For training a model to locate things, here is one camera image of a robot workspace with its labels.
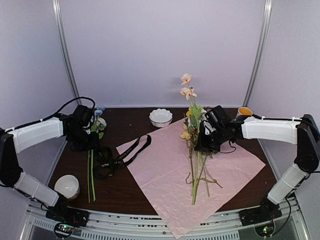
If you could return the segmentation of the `blue flower stem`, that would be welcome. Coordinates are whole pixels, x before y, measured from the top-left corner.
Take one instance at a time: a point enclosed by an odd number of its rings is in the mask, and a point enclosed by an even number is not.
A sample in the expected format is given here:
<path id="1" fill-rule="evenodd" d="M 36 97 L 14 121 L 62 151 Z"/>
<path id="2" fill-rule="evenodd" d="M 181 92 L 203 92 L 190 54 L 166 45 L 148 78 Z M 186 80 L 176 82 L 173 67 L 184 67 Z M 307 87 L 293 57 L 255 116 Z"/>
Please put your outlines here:
<path id="1" fill-rule="evenodd" d="M 97 119 L 98 117 L 101 117 L 104 111 L 105 111 L 104 106 L 97 106 L 94 111 L 95 118 Z"/>

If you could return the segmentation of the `black printed ribbon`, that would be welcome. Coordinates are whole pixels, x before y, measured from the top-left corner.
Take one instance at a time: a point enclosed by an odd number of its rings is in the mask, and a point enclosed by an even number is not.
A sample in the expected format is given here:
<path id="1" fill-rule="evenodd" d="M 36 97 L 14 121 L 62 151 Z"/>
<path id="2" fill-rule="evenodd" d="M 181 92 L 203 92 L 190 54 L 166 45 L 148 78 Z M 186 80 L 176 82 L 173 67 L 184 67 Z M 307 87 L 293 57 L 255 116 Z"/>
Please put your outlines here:
<path id="1" fill-rule="evenodd" d="M 143 146 L 138 149 L 128 161 L 125 161 L 125 158 L 128 157 L 138 147 L 139 143 L 142 141 L 142 138 L 145 140 Z M 98 162 L 98 165 L 93 167 L 94 178 L 102 180 L 112 177 L 115 174 L 115 171 L 126 168 L 128 165 L 130 165 L 136 159 L 138 154 L 150 146 L 151 143 L 152 137 L 149 134 L 142 135 L 138 137 L 127 150 L 117 157 L 113 156 L 110 147 L 94 149 L 94 160 Z"/>

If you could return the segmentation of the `patterned mug orange inside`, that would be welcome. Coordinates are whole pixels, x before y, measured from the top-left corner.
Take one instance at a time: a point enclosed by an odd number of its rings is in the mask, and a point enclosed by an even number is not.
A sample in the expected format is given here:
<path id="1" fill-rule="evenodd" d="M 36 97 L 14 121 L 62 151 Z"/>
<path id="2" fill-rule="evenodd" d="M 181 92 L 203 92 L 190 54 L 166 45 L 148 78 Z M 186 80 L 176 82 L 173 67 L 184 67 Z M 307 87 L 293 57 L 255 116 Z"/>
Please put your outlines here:
<path id="1" fill-rule="evenodd" d="M 253 115 L 253 112 L 247 108 L 247 107 L 239 107 L 236 113 L 236 119 L 246 119 L 248 117 L 251 117 Z"/>

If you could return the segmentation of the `dark yellow flower stem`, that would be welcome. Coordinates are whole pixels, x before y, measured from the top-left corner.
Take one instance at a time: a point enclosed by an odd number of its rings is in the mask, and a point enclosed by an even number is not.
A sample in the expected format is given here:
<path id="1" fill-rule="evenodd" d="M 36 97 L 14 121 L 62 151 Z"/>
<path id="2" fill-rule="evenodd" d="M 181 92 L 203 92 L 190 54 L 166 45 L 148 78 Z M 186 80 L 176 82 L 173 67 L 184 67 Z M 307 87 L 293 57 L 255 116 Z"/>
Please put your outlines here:
<path id="1" fill-rule="evenodd" d="M 191 185 L 192 205 L 196 203 L 200 182 L 204 182 L 208 197 L 210 197 L 209 184 L 216 184 L 221 189 L 223 188 L 211 175 L 207 167 L 207 161 L 213 160 L 217 153 L 215 150 L 209 153 L 195 150 L 189 151 L 190 171 L 185 178 L 185 183 Z"/>

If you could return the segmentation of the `peach flower stem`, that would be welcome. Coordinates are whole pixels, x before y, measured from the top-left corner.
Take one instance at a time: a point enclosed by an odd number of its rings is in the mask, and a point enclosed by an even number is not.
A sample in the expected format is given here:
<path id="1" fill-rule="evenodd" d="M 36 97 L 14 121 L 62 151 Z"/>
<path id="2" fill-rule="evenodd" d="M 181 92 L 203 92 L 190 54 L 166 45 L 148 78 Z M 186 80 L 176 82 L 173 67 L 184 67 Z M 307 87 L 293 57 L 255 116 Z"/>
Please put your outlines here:
<path id="1" fill-rule="evenodd" d="M 190 148 L 194 148 L 199 139 L 203 108 L 196 103 L 197 94 L 195 93 L 195 89 L 190 85 L 192 76 L 189 73 L 185 73 L 180 80 L 182 88 L 179 93 L 185 97 L 189 104 L 188 110 L 184 114 L 183 132 L 180 138 L 189 142 Z"/>

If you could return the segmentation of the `scalloped white bowl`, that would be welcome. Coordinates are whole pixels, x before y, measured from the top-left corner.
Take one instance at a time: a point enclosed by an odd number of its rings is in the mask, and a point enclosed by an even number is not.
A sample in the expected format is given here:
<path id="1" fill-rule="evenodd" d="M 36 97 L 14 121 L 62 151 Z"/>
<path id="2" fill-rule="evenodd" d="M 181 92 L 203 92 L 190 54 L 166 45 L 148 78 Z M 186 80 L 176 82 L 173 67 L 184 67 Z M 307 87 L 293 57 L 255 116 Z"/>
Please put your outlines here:
<path id="1" fill-rule="evenodd" d="M 164 128 L 170 125 L 173 114 L 165 108 L 157 108 L 149 114 L 149 120 L 154 127 Z"/>

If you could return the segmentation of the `pink wrapping paper sheet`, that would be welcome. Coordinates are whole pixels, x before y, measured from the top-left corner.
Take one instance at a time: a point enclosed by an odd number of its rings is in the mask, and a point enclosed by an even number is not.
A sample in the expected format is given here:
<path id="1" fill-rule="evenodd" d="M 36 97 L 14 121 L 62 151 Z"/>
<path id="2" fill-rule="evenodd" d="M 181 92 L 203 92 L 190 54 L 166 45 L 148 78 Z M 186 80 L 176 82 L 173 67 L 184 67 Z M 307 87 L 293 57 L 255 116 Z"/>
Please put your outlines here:
<path id="1" fill-rule="evenodd" d="M 190 159 L 187 142 L 181 139 L 183 121 L 155 130 L 151 144 L 128 166 L 136 183 L 172 235 L 179 239 L 207 220 L 241 191 L 265 166 L 241 146 L 206 160 L 208 176 L 217 183 L 200 181 L 192 204 Z"/>

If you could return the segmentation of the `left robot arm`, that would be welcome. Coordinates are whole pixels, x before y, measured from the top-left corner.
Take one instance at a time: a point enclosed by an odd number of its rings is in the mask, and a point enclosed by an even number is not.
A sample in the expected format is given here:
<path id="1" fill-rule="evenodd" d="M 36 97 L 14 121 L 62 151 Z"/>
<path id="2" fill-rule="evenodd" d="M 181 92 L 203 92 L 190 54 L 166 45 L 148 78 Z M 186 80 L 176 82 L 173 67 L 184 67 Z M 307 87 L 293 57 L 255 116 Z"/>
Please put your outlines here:
<path id="1" fill-rule="evenodd" d="M 94 117 L 94 108 L 78 105 L 70 115 L 54 113 L 53 116 L 28 123 L 22 127 L 0 131 L 0 184 L 36 199 L 52 208 L 52 213 L 61 222 L 72 218 L 72 211 L 63 202 L 66 198 L 24 172 L 17 155 L 42 142 L 64 137 L 76 152 L 95 149 L 99 135 L 88 132 Z"/>

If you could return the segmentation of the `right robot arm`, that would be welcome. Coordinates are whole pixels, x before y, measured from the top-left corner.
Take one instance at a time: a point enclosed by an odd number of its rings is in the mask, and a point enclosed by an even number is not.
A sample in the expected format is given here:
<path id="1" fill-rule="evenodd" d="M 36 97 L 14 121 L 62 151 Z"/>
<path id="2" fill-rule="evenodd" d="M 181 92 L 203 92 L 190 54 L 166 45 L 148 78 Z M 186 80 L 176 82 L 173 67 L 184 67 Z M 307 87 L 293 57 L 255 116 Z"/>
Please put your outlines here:
<path id="1" fill-rule="evenodd" d="M 278 141 L 297 146 L 293 164 L 256 210 L 261 221 L 268 220 L 276 212 L 275 205 L 290 195 L 307 176 L 316 172 L 320 164 L 320 131 L 310 114 L 301 118 L 267 118 L 255 114 L 239 114 L 230 118 L 218 105 L 204 114 L 198 130 L 194 149 L 205 153 L 218 152 L 222 144 L 243 139 Z"/>

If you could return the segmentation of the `round white bowl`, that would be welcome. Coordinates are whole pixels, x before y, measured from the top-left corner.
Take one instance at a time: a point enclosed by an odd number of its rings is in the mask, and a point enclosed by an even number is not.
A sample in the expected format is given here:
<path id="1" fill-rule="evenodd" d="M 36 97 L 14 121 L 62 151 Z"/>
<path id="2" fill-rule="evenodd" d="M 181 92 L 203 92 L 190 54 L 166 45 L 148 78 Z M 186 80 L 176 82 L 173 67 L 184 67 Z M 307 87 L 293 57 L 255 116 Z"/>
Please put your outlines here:
<path id="1" fill-rule="evenodd" d="M 80 185 L 78 179 L 70 174 L 60 177 L 55 185 L 54 190 L 68 200 L 76 199 L 80 194 Z"/>

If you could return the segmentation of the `front aluminium rail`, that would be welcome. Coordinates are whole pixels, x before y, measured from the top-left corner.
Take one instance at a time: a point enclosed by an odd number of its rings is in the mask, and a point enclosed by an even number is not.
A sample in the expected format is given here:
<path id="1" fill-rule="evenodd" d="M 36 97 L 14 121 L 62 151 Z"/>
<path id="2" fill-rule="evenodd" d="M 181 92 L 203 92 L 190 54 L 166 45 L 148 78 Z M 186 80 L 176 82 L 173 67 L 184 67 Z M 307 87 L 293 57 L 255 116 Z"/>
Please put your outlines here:
<path id="1" fill-rule="evenodd" d="M 183 240 L 263 240 L 263 230 L 276 232 L 272 240 L 309 240 L 302 211 L 295 197 L 282 202 L 276 219 L 244 225 L 239 210 L 216 212 L 182 236 Z M 31 202 L 24 218 L 21 240 L 56 240 L 56 221 L 46 218 L 40 205 Z M 89 211 L 87 225 L 72 230 L 68 240 L 172 240 L 173 234 L 157 215 L 132 215 Z"/>

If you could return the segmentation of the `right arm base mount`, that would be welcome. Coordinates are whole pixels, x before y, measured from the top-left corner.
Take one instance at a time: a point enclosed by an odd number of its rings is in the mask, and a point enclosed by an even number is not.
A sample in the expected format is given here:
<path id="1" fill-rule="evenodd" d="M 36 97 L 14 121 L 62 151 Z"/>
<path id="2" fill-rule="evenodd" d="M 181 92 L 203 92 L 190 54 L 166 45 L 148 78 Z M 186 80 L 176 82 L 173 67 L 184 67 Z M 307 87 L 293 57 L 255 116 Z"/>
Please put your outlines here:
<path id="1" fill-rule="evenodd" d="M 239 211 L 242 226 L 256 225 L 281 217 L 283 214 L 278 208 L 258 206 Z"/>

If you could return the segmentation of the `left aluminium frame post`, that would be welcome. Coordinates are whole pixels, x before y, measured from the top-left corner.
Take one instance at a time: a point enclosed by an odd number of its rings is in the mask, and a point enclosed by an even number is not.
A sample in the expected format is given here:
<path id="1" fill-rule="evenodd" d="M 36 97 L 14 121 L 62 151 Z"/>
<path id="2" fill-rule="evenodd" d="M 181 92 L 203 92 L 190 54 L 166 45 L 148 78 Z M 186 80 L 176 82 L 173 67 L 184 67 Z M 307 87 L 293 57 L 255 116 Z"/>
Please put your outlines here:
<path id="1" fill-rule="evenodd" d="M 54 18 L 56 21 L 56 26 L 57 26 L 57 31 L 58 31 L 58 36 L 59 36 L 59 41 L 60 41 L 60 46 L 62 51 L 63 63 L 65 66 L 67 79 L 70 84 L 73 97 L 78 98 L 80 97 L 80 94 L 79 94 L 78 86 L 74 76 L 74 71 L 72 68 L 72 63 L 71 63 L 70 54 L 68 50 L 60 0 L 52 0 L 52 7 L 53 7 Z"/>

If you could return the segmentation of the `aluminium frame post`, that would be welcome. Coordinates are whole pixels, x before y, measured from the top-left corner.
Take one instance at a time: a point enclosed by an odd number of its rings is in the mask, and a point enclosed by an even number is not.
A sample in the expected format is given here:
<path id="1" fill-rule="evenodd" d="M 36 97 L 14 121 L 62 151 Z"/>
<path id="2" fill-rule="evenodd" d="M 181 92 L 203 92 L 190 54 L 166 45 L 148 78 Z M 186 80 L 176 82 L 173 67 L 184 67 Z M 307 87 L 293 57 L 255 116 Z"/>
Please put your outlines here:
<path id="1" fill-rule="evenodd" d="M 72 63 L 71 63 L 70 54 L 68 50 L 60 0 L 52 0 L 52 7 L 53 7 L 54 18 L 56 21 L 56 26 L 57 26 L 57 31 L 58 31 L 58 36 L 59 36 L 59 41 L 60 41 L 60 46 L 62 51 L 63 63 L 65 66 L 67 79 L 70 84 L 73 97 L 78 98 L 80 97 L 80 94 L 79 94 L 78 86 L 74 76 L 74 71 L 72 68 Z"/>
<path id="2" fill-rule="evenodd" d="M 249 78 L 249 84 L 246 90 L 246 94 L 244 97 L 244 101 L 242 106 L 247 107 L 249 105 L 250 99 L 253 95 L 255 83 L 258 79 L 258 74 L 260 70 L 260 66 L 262 63 L 263 53 L 266 46 L 269 29 L 270 29 L 270 22 L 272 17 L 272 7 L 273 7 L 273 1 L 272 0 L 265 0 L 264 1 L 264 10 L 263 10 L 263 16 L 261 21 L 261 28 L 260 28 L 260 34 L 258 38 L 257 43 L 257 49 L 256 54 L 253 62 L 252 71 Z"/>

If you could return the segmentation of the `right aluminium frame post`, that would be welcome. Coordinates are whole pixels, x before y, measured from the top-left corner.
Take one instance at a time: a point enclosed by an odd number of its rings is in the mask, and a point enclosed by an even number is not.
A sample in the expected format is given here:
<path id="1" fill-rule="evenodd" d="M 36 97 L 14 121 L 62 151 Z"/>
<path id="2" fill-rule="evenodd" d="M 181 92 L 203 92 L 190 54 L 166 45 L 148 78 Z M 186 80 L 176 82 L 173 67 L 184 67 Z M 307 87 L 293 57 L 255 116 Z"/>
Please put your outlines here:
<path id="1" fill-rule="evenodd" d="M 273 1 L 272 0 L 265 0 L 264 1 L 264 10 L 263 10 L 263 16 L 261 21 L 261 28 L 260 28 L 260 34 L 258 38 L 257 43 L 257 49 L 256 54 L 253 62 L 252 71 L 249 78 L 249 84 L 246 90 L 246 94 L 244 97 L 244 101 L 242 106 L 247 107 L 249 105 L 250 99 L 253 95 L 255 83 L 258 79 L 258 74 L 260 70 L 260 66 L 262 63 L 263 53 L 266 46 L 269 29 L 270 29 L 270 22 L 272 17 L 272 7 L 273 7 Z"/>

